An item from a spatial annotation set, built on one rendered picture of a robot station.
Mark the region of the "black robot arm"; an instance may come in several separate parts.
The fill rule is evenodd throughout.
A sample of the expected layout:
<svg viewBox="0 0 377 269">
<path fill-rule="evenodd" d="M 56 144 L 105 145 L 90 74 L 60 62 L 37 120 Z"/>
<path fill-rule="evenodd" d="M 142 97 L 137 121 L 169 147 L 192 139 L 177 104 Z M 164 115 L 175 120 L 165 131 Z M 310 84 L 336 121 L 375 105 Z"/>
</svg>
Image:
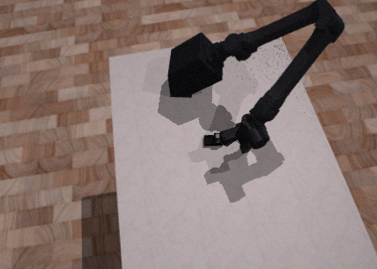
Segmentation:
<svg viewBox="0 0 377 269">
<path fill-rule="evenodd" d="M 343 32 L 344 22 L 337 15 L 336 10 L 327 0 L 316 0 L 309 6 L 252 32 L 229 34 L 224 41 L 215 42 L 213 45 L 208 42 L 203 43 L 205 61 L 221 69 L 229 56 L 235 56 L 239 62 L 245 61 L 263 44 L 302 27 L 313 23 L 315 25 L 314 32 L 306 44 L 273 87 L 249 110 L 250 114 L 245 114 L 241 118 L 241 123 L 237 123 L 235 127 L 219 132 L 222 145 L 229 146 L 237 139 L 242 145 L 250 143 L 253 149 L 259 149 L 267 144 L 270 136 L 264 124 L 275 118 L 289 93 L 317 57 Z"/>
</svg>

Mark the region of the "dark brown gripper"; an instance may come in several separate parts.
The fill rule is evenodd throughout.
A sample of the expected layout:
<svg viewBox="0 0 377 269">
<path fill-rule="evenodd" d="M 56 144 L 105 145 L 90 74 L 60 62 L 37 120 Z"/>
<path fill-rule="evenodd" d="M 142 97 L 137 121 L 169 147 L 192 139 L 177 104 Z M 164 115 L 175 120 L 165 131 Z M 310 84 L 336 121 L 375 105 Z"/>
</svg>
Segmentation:
<svg viewBox="0 0 377 269">
<path fill-rule="evenodd" d="M 239 139 L 238 139 L 238 141 L 239 141 Z M 240 143 L 240 141 L 239 141 L 239 143 Z M 248 152 L 252 147 L 251 147 L 251 145 L 250 145 L 250 143 L 246 143 L 246 144 L 241 144 L 240 143 L 240 147 L 241 147 L 241 149 L 246 153 L 246 152 Z M 247 149 L 247 150 L 246 150 Z"/>
</svg>

